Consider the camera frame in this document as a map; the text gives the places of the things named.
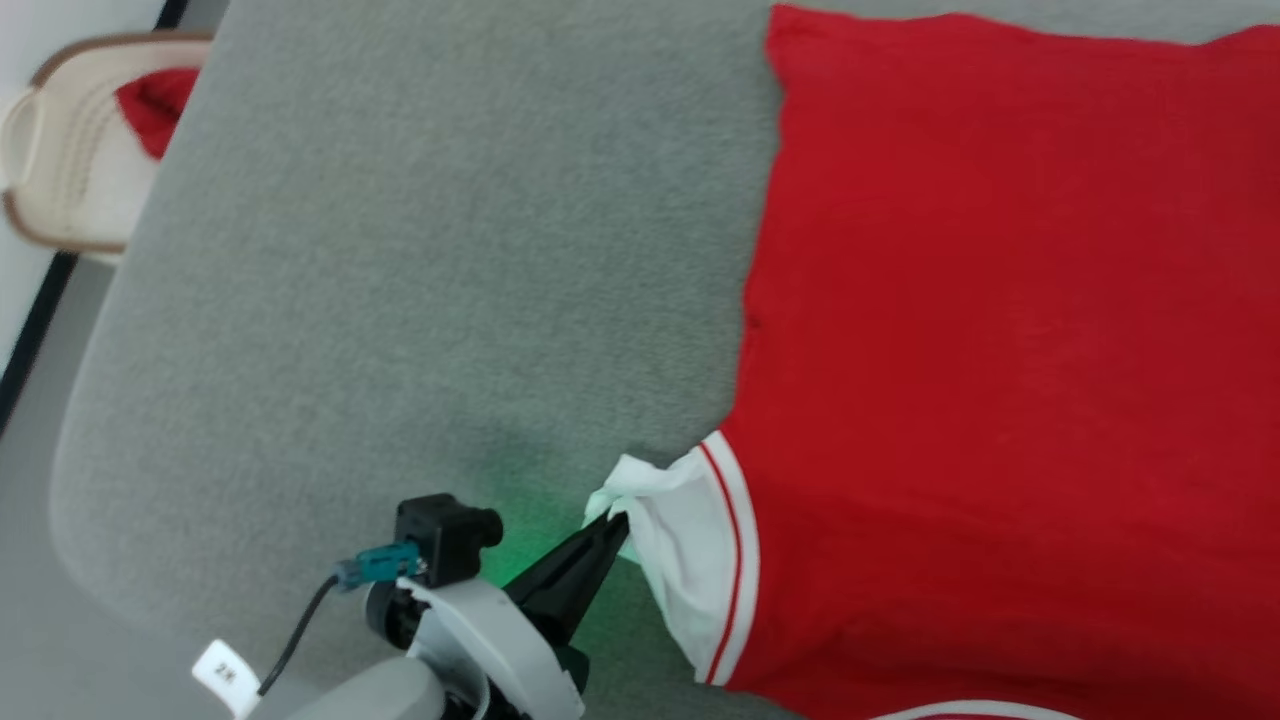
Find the red t-shirt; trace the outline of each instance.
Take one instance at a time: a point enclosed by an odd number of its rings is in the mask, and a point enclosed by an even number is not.
[[[699,679],[815,719],[1280,717],[1280,29],[778,6],[768,50],[733,410],[607,486]]]

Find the white label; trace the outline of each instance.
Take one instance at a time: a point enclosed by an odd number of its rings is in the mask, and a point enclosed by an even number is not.
[[[234,720],[248,717],[261,700],[261,683],[248,662],[223,641],[214,641],[191,669],[191,676],[209,688],[232,711]]]

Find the black cable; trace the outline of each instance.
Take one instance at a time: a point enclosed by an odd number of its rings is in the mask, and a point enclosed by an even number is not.
[[[280,653],[280,659],[275,661],[275,667],[271,667],[271,673],[268,674],[265,680],[262,680],[262,685],[257,688],[259,697],[264,697],[266,691],[271,689],[275,680],[280,678],[280,673],[284,673],[284,666],[288,665],[289,660],[293,657],[293,651],[298,650],[298,641],[302,639],[302,633],[307,630],[311,618],[316,614],[316,609],[320,607],[320,601],[323,601],[324,596],[329,594],[329,591],[332,591],[337,584],[338,577],[329,575],[329,579],[326,579],[324,584],[320,585],[320,589],[316,591],[316,594],[311,597],[311,602],[302,612],[302,619],[300,619],[298,625],[293,628],[293,635],[289,638],[289,643],[284,646],[284,652]]]

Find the red stripe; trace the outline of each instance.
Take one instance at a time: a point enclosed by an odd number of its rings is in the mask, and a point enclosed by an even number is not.
[[[724,475],[719,471],[719,465],[716,464],[716,459],[712,457],[712,452],[707,448],[705,442],[698,447],[707,456],[707,462],[710,464],[712,470],[716,473],[716,479],[719,482],[721,495],[724,496],[724,507],[728,507],[728,521],[733,527],[733,550],[736,555],[733,562],[733,592],[728,600],[728,618],[724,620],[724,634],[721,637],[719,647],[716,648],[712,667],[707,671],[705,682],[710,684],[716,678],[716,671],[719,670],[721,660],[724,657],[724,648],[728,646],[728,637],[733,632],[733,620],[737,616],[737,596],[742,584],[742,536],[737,529],[737,514],[733,512],[733,502],[728,497],[728,486],[724,483]]]

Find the beige object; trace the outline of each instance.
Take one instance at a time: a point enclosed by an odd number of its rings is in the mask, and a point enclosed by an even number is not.
[[[31,242],[124,251],[159,163],[140,145],[115,91],[148,73],[202,67],[211,36],[154,32],[77,42],[50,58],[0,123],[4,211]]]

